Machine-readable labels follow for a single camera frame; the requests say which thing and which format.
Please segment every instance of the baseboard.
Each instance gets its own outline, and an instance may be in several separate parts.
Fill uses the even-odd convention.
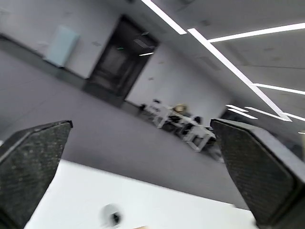
[[[16,39],[14,39],[14,38],[12,38],[11,36],[9,36],[9,35],[7,35],[7,34],[0,33],[0,37],[2,37],[2,38],[4,38],[4,39],[6,39],[6,40],[8,40],[8,41],[10,41],[10,42],[12,42],[12,43],[18,45],[18,46],[21,47],[21,48],[24,48],[24,49],[30,51],[31,53],[33,53],[33,54],[35,54],[35,55],[37,55],[37,56],[39,56],[39,57],[41,57],[41,58],[44,58],[44,55],[43,55],[42,53],[38,52],[38,51],[35,50],[35,49],[30,48],[30,47],[27,46],[26,44],[24,44],[24,43],[22,43],[22,42],[20,42],[20,41],[18,41],[18,40],[16,40]],[[67,68],[67,67],[59,67],[59,66],[56,66],[56,65],[55,65],[54,63],[52,63],[52,62],[49,62],[49,61],[46,61],[46,62],[49,63],[49,64],[51,64],[51,65],[53,65],[53,66],[55,66],[55,67],[57,67],[57,68],[62,68],[62,69],[64,69],[64,70],[66,70],[66,71],[68,71],[68,72],[70,72],[70,73],[76,75],[77,77],[80,77],[80,78],[86,80],[86,78],[84,78],[84,77],[81,76],[80,74],[74,72],[73,70],[71,70],[71,69],[69,69],[69,68]]]
[[[140,107],[140,106],[134,104],[133,102],[130,102],[130,101],[127,101],[127,100],[125,100],[125,102],[128,103],[128,104],[130,104],[130,105],[132,105],[132,106],[134,106],[134,107],[136,107],[136,108],[139,108],[139,107]]]

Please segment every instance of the gray carpet floor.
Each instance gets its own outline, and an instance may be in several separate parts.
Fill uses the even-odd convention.
[[[84,80],[69,74],[0,41],[0,139],[71,119],[64,159],[247,208],[224,164],[85,92]]]

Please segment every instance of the textured black pad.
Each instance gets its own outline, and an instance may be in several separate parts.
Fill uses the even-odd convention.
[[[71,121],[13,134],[0,147],[0,224],[24,228],[51,183]]]
[[[296,186],[294,176],[270,148],[251,132],[252,126],[241,123],[228,125],[220,120],[213,120],[211,126],[228,172],[258,225],[269,225],[293,194]],[[272,145],[278,144],[265,130],[253,128],[262,131],[265,141],[270,138],[274,141]],[[291,152],[285,153],[294,157]]]

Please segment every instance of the dark door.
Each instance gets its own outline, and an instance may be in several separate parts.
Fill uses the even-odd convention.
[[[92,75],[91,82],[125,98],[157,46],[147,31],[122,17]]]

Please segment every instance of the table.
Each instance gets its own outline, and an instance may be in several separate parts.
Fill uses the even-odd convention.
[[[193,142],[194,138],[197,135],[202,135],[202,140],[200,141],[199,145],[196,146]],[[216,136],[211,131],[207,130],[202,125],[196,125],[194,126],[187,136],[184,137],[184,140],[187,142],[187,144],[190,145],[192,149],[194,149],[196,152],[200,152],[203,147],[207,144],[207,142],[210,140],[210,138],[216,139]]]
[[[252,213],[61,160],[25,229],[102,229],[102,208],[114,203],[121,229],[256,229]]]
[[[210,138],[216,139],[215,134],[212,133],[211,131],[207,130],[203,125],[198,124],[197,122],[195,122],[194,120],[192,120],[189,117],[186,117],[184,115],[181,115],[181,114],[173,111],[172,108],[173,107],[171,107],[171,106],[165,106],[165,105],[161,106],[159,115],[156,115],[155,118],[153,119],[153,122],[156,124],[157,128],[162,128],[164,123],[166,122],[166,120],[168,120],[168,117],[170,115],[175,115],[177,117],[180,117],[182,121],[193,124],[194,127],[183,138],[183,140],[185,142],[187,142],[187,144],[189,144],[190,147],[192,149],[194,149],[196,152],[200,152],[203,149],[203,147],[207,144],[207,142],[209,141]],[[202,134],[203,134],[203,136],[202,136],[203,139],[201,140],[200,144],[198,146],[196,146],[193,143],[193,140],[196,135],[202,135]]]

